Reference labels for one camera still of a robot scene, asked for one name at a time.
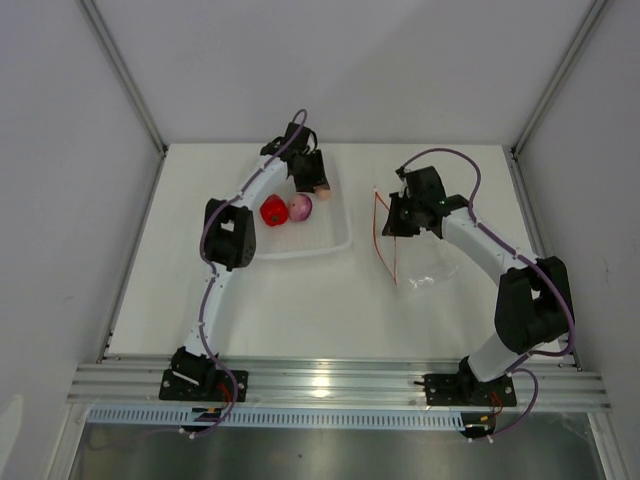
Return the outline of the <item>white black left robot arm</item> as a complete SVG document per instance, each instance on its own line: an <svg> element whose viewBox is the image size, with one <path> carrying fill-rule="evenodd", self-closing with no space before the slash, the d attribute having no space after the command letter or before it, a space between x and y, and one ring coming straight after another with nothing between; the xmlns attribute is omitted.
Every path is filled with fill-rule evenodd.
<svg viewBox="0 0 640 480"><path fill-rule="evenodd" d="M197 320L163 373L160 399L230 402L239 395L239 375L225 371L219 359L225 297L256 254L256 211L288 179L301 193L328 184L317 135L302 120L261 148L256 167L231 198L206 204L199 253L211 276Z"/></svg>

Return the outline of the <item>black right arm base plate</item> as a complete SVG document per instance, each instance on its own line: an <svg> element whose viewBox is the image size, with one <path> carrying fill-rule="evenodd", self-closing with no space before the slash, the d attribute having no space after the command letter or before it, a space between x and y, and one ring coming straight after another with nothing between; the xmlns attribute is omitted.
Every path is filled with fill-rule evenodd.
<svg viewBox="0 0 640 480"><path fill-rule="evenodd" d="M429 406L515 407L517 397L513 381L503 375L480 382L473 375L425 374L415 385L423 388Z"/></svg>

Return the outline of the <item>left aluminium frame post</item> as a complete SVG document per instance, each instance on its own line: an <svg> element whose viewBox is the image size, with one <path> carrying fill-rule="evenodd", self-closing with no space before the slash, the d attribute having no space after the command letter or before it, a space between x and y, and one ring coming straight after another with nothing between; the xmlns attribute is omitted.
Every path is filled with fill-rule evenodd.
<svg viewBox="0 0 640 480"><path fill-rule="evenodd" d="M151 144L163 157L168 147L98 3L92 0L79 0L76 4Z"/></svg>

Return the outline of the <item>red bell pepper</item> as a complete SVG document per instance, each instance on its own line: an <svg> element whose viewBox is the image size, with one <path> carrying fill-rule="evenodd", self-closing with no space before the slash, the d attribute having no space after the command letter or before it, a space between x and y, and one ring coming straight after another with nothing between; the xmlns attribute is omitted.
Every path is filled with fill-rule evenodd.
<svg viewBox="0 0 640 480"><path fill-rule="evenodd" d="M262 220L269 227L283 225L289 219L289 212L286 203L280 196L275 194L272 194L265 199L259 211Z"/></svg>

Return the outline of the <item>right aluminium frame post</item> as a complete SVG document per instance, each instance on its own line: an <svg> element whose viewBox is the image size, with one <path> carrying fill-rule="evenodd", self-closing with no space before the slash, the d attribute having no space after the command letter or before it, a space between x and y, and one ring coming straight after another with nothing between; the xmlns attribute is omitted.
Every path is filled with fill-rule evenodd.
<svg viewBox="0 0 640 480"><path fill-rule="evenodd" d="M534 108L528 115L520 129L510 151L514 159L524 151L527 143L541 125L545 115L552 107L556 97L560 94L572 70L576 67L581 55L586 50L591 37L595 34L613 1L595 0L588 5L586 13L581 18L575 32L564 49L542 93L536 100Z"/></svg>

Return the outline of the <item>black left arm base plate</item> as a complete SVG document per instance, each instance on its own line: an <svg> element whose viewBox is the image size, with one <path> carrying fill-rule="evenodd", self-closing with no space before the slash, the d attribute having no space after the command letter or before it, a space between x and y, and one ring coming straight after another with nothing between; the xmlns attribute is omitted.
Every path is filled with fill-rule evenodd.
<svg viewBox="0 0 640 480"><path fill-rule="evenodd" d="M162 401L176 402L218 402L230 403L234 387L231 377L216 371L213 382L198 383L171 370L163 372L158 398Z"/></svg>

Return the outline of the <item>aluminium front rail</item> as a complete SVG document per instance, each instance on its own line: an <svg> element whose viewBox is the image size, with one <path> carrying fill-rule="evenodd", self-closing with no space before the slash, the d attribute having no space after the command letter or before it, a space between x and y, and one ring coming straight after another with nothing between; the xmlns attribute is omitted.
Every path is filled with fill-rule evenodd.
<svg viewBox="0 0 640 480"><path fill-rule="evenodd" d="M451 361L228 357L231 370L249 374L246 405L275 408L409 410L425 407L418 381L427 373L453 373ZM166 357L124 357L77 367L70 403L157 403ZM536 412L610 412L602 376L574 361L529 362L533 377L513 378L517 409L533 394Z"/></svg>

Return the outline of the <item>clear zip bag red zipper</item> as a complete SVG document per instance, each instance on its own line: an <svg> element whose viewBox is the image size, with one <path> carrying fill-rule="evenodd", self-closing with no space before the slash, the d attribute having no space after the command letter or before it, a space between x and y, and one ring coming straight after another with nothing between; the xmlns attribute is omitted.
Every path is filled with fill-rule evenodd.
<svg viewBox="0 0 640 480"><path fill-rule="evenodd" d="M428 289L452 278L458 264L449 247L432 233L414 237L382 234L391 204L383 199L377 188L373 189L373 194L373 248L396 295L401 298L424 295Z"/></svg>

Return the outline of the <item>purple red onion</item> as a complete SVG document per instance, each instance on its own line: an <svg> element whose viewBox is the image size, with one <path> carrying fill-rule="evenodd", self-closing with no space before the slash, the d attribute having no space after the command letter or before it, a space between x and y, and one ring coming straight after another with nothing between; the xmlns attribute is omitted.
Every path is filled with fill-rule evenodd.
<svg viewBox="0 0 640 480"><path fill-rule="evenodd" d="M289 218L293 222L306 221L313 210L313 202L311 198L303 193L296 193L288 202Z"/></svg>

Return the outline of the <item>aluminium frame post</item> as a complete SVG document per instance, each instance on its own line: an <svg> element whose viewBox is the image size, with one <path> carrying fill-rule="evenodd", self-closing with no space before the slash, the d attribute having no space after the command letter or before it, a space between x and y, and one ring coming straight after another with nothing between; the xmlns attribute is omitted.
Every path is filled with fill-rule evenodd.
<svg viewBox="0 0 640 480"><path fill-rule="evenodd" d="M524 151L527 143L541 125L545 115L552 107L556 97L560 94L572 70L576 67L581 55L586 50L591 37L595 34L613 1L595 0L588 5L586 13L581 18L575 32L564 49L542 93L536 100L534 108L528 115L520 129L510 151L514 159Z"/></svg>
<svg viewBox="0 0 640 480"><path fill-rule="evenodd" d="M168 147L98 3L92 0L79 0L76 4L151 144L163 157Z"/></svg>

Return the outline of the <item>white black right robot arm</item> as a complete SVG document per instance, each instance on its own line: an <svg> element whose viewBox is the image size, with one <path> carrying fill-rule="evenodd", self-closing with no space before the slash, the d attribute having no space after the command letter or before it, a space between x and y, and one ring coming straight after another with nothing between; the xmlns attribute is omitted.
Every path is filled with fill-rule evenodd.
<svg viewBox="0 0 640 480"><path fill-rule="evenodd" d="M494 381L529 357L565 355L564 350L543 348L571 336L575 329L564 263L502 240L476 215L471 200L446 194L434 167L415 171L401 167L396 174L403 187L390 195L382 234L413 237L431 232L462 251L497 286L495 332L460 361L458 395L468 403L479 403L491 394Z"/></svg>

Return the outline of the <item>white perforated plastic basket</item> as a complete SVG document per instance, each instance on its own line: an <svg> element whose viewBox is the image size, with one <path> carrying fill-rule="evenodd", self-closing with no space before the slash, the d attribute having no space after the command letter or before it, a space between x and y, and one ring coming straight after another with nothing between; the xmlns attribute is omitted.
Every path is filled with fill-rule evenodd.
<svg viewBox="0 0 640 480"><path fill-rule="evenodd" d="M257 213L256 259L289 260L333 254L352 245L352 222L341 166L331 152L324 153L323 160L330 197L320 200L310 193L313 209L308 219L302 222L288 220L281 226L270 227Z"/></svg>

